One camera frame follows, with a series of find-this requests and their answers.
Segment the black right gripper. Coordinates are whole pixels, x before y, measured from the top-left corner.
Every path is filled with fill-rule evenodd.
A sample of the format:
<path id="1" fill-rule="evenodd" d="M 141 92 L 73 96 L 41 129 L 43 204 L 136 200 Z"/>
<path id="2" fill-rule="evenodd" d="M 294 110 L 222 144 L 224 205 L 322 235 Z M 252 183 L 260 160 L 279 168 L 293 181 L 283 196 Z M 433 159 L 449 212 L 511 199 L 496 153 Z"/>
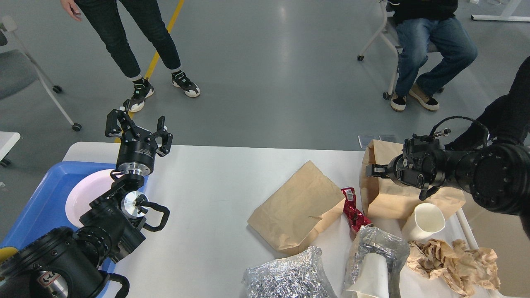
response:
<path id="1" fill-rule="evenodd" d="M 366 176 L 390 178 L 397 185 L 420 189 L 419 200 L 435 194 L 445 182 L 447 158 L 432 135 L 413 135 L 404 141 L 402 154 L 389 164 L 369 164 Z"/>

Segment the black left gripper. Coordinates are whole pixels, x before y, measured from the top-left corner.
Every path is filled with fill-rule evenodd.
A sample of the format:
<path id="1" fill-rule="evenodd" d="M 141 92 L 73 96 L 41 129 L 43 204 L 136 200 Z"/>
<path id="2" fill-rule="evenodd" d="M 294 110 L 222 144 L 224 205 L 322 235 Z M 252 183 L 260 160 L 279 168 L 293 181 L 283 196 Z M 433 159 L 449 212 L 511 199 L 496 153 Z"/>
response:
<path id="1" fill-rule="evenodd" d="M 167 131 L 165 116 L 161 116 L 157 122 L 157 130 L 150 132 L 144 128 L 137 127 L 129 116 L 131 100 L 127 99 L 119 109 L 113 109 L 108 113 L 104 135 L 115 137 L 120 140 L 120 148 L 116 162 L 116 169 L 121 173 L 129 173 L 136 168 L 137 174 L 150 175 L 154 171 L 154 159 L 157 154 L 164 157 L 170 153 L 173 135 Z M 161 145 L 156 139 L 161 138 Z"/>

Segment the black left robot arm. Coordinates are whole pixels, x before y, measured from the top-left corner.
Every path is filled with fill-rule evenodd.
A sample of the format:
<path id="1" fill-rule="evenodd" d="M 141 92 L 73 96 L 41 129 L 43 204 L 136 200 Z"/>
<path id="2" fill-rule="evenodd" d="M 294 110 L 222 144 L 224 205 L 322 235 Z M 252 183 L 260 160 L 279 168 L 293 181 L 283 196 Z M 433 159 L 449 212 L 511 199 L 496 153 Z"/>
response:
<path id="1" fill-rule="evenodd" d="M 125 100 L 107 116 L 105 135 L 120 139 L 111 188 L 90 202 L 80 229 L 54 228 L 1 263 L 2 298 L 96 298 L 110 281 L 121 285 L 116 297 L 128 295 L 128 279 L 100 266 L 131 254 L 145 240 L 142 229 L 163 230 L 170 216 L 140 188 L 155 156 L 169 154 L 173 135 L 164 116 L 155 132 L 137 126 L 128 113 L 139 103 Z"/>

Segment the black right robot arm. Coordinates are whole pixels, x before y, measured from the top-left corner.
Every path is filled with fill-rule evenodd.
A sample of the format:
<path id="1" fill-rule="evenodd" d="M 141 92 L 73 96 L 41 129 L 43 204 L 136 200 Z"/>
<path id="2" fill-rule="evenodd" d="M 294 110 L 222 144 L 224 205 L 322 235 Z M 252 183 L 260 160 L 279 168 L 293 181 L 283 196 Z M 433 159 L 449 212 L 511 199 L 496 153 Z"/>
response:
<path id="1" fill-rule="evenodd" d="M 477 205 L 487 211 L 518 216 L 528 235 L 529 148 L 508 143 L 488 144 L 488 128 L 475 119 L 472 123 L 483 130 L 481 149 L 443 150 L 439 137 L 448 135 L 450 130 L 439 131 L 441 123 L 437 123 L 429 134 L 413 134 L 406 139 L 402 153 L 388 164 L 367 165 L 366 176 L 417 188 L 421 201 L 443 187 L 460 189 L 471 194 Z"/>

